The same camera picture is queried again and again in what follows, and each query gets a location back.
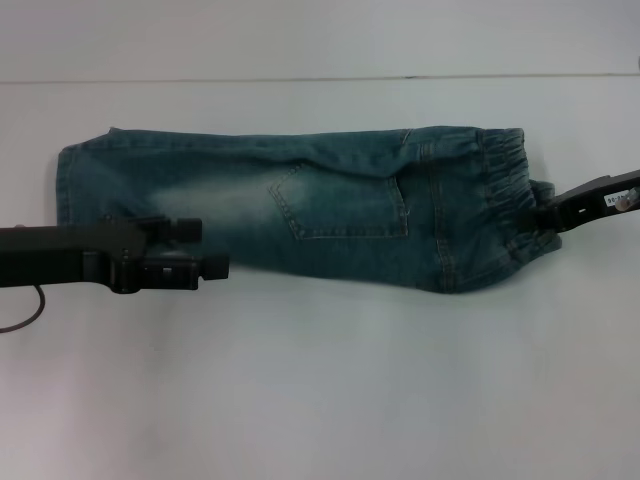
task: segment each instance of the black wire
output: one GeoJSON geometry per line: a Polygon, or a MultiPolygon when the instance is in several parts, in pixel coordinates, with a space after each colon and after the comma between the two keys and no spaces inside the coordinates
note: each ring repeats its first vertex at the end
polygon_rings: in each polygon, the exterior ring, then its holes
{"type": "Polygon", "coordinates": [[[42,291],[42,288],[40,288],[40,285],[34,285],[34,288],[36,289],[36,291],[38,292],[38,296],[40,297],[40,306],[38,307],[38,310],[36,310],[36,313],[31,315],[24,322],[16,323],[15,325],[12,325],[10,327],[0,328],[0,334],[15,332],[16,330],[20,330],[21,328],[24,328],[27,325],[31,325],[42,314],[42,312],[44,311],[45,303],[46,303],[44,292],[42,291]]]}

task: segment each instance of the jeans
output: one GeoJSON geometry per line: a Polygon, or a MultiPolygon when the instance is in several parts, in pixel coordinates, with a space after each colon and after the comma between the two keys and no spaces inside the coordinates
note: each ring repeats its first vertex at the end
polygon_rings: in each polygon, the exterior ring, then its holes
{"type": "Polygon", "coordinates": [[[112,129],[65,148],[58,223],[199,217],[194,253],[297,275],[452,293],[560,248],[517,217],[553,186],[529,180],[520,129],[429,127],[299,136],[112,129]]]}

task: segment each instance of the white wall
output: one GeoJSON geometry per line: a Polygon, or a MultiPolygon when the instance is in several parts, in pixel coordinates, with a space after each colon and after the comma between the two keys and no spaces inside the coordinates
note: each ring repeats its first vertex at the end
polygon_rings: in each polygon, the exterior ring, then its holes
{"type": "MultiPolygon", "coordinates": [[[[417,25],[440,24],[417,3],[280,4],[287,16],[257,2],[56,2],[2,4],[11,14],[0,15],[4,80],[424,73],[412,35],[426,42],[431,33],[417,25]],[[36,7],[49,18],[29,32],[21,25],[36,7]],[[385,47],[366,15],[395,36],[393,55],[372,59],[385,47]],[[264,24],[280,28],[270,45],[238,43],[241,19],[254,35],[264,24]],[[209,20],[224,28],[196,28],[209,20]],[[147,34],[121,35],[129,24],[147,34]],[[345,41],[328,55],[322,32],[331,25],[345,41]],[[89,32],[95,41],[77,41],[89,32]],[[201,61],[209,47],[212,61],[201,61]]],[[[433,49],[428,73],[563,71],[562,49],[575,54],[581,42],[599,53],[569,55],[567,70],[635,71],[631,2],[504,3],[480,17],[471,2],[447,5],[433,7],[446,12],[443,24],[475,25],[449,44],[473,49],[475,63],[447,63],[433,49]],[[492,43],[488,19],[514,11],[529,15],[494,19],[513,42],[492,43]],[[554,44],[539,19],[556,19],[573,41],[554,44]],[[526,41],[505,26],[516,24],[526,41]],[[500,63],[519,41],[535,68],[517,55],[500,63]]],[[[566,190],[638,168],[639,81],[4,84],[0,221],[52,223],[56,153],[110,126],[229,134],[519,126],[533,176],[566,190]]],[[[46,287],[42,319],[0,336],[3,478],[637,478],[639,233],[634,214],[586,225],[512,280],[455,297],[237,268],[196,293],[46,287]]],[[[28,289],[0,291],[0,321],[30,314],[35,302],[28,289]]]]}
{"type": "Polygon", "coordinates": [[[637,73],[636,0],[3,0],[0,80],[637,73]]]}

